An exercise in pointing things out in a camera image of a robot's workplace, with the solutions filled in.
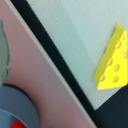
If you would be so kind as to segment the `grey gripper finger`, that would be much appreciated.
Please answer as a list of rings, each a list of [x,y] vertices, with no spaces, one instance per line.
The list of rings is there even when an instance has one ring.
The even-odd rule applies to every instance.
[[[10,70],[8,69],[9,62],[10,54],[8,42],[3,29],[3,22],[0,20],[0,88],[10,75]]]

